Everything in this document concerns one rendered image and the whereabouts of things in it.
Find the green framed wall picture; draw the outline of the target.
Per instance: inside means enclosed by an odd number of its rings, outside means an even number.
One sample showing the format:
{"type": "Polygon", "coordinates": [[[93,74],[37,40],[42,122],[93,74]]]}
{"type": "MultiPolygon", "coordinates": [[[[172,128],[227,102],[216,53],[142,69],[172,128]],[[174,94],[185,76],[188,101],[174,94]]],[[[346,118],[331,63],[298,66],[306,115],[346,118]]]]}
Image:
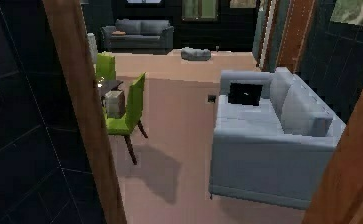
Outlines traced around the green framed wall picture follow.
{"type": "Polygon", "coordinates": [[[336,0],[331,21],[363,26],[363,0],[336,0]]]}

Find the dark grey sofa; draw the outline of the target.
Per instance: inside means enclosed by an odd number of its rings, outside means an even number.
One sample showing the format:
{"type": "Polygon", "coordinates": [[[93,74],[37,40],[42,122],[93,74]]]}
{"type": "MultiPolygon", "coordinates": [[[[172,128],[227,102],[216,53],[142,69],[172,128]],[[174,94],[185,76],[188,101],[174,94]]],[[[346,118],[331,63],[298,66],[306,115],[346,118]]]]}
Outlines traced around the dark grey sofa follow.
{"type": "Polygon", "coordinates": [[[101,28],[103,48],[113,50],[158,50],[173,49],[174,27],[168,20],[117,19],[112,26],[101,28]],[[124,31],[124,36],[112,32],[124,31]]]}

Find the tan framed wall picture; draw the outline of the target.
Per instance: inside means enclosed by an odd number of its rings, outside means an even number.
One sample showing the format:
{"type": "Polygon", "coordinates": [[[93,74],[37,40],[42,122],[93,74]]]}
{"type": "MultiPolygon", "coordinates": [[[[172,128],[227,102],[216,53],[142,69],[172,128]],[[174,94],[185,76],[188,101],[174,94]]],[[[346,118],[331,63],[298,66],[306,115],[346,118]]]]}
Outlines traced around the tan framed wall picture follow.
{"type": "Polygon", "coordinates": [[[230,0],[231,8],[255,8],[257,0],[230,0]]]}

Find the white framed wall picture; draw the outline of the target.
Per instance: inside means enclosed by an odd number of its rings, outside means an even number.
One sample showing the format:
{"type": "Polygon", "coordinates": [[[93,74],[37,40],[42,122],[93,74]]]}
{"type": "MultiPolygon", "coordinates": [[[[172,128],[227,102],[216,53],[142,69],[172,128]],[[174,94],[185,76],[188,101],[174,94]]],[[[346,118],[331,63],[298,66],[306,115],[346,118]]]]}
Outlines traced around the white framed wall picture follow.
{"type": "Polygon", "coordinates": [[[150,5],[150,6],[154,6],[154,5],[159,5],[162,4],[162,0],[127,0],[128,4],[133,4],[133,5],[150,5]]]}

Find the brown room door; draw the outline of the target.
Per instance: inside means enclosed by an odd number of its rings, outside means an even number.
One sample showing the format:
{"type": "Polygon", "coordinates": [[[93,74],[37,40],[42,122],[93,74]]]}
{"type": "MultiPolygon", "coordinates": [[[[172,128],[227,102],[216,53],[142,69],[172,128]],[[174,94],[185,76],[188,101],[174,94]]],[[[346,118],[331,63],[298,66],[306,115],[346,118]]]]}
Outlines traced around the brown room door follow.
{"type": "Polygon", "coordinates": [[[277,66],[298,70],[310,31],[316,0],[291,0],[277,57],[277,66]]]}

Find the grey floor cushion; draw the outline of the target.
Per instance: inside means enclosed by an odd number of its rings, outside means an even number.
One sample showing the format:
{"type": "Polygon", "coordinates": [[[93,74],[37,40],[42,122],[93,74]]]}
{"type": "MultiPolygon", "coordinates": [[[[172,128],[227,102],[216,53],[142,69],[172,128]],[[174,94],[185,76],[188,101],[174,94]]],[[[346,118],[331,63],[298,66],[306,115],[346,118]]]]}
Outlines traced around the grey floor cushion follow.
{"type": "Polygon", "coordinates": [[[181,58],[188,61],[208,61],[211,58],[211,52],[208,49],[185,47],[181,49],[181,58]]]}

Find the green framed window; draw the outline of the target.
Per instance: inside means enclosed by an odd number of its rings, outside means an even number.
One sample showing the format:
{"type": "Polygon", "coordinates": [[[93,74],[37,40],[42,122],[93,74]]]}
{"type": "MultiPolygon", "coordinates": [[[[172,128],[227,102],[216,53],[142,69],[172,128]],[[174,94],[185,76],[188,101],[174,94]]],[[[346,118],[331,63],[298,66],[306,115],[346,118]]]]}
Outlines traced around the green framed window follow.
{"type": "Polygon", "coordinates": [[[183,21],[215,21],[218,0],[182,0],[183,21]]]}

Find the green chair with brown legs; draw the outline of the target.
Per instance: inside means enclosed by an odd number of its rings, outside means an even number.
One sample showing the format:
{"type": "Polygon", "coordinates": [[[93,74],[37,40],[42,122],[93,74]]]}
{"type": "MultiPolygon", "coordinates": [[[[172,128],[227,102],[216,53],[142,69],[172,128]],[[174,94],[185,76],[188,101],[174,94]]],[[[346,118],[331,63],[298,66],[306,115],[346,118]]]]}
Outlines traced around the green chair with brown legs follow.
{"type": "Polygon", "coordinates": [[[143,113],[145,75],[146,73],[140,74],[129,86],[127,102],[125,105],[125,113],[121,118],[108,118],[107,115],[104,115],[107,134],[124,137],[129,155],[134,165],[137,164],[137,159],[134,154],[130,136],[135,127],[138,127],[141,131],[141,134],[145,138],[148,137],[141,121],[143,113]]]}
{"type": "Polygon", "coordinates": [[[115,57],[106,52],[98,53],[95,75],[98,80],[101,78],[104,78],[105,80],[115,80],[115,57]]]}

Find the black laptop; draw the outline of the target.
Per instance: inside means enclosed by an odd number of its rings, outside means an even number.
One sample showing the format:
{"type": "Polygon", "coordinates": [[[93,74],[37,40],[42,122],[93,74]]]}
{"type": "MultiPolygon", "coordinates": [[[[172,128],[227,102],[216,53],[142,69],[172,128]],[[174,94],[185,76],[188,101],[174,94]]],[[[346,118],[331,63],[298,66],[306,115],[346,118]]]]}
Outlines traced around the black laptop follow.
{"type": "Polygon", "coordinates": [[[261,85],[231,83],[228,102],[231,104],[258,106],[261,91],[261,85]]]}

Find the light blue-grey sofa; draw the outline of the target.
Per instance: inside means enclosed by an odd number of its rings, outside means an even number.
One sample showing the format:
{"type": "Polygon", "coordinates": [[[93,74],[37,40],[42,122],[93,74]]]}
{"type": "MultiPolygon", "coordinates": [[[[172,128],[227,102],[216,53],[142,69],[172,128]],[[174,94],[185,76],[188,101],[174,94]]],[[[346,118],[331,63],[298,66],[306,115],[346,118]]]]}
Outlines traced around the light blue-grey sofa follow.
{"type": "Polygon", "coordinates": [[[346,124],[299,76],[221,72],[212,195],[306,209],[346,124]],[[261,85],[258,106],[228,102],[231,83],[261,85]]]}

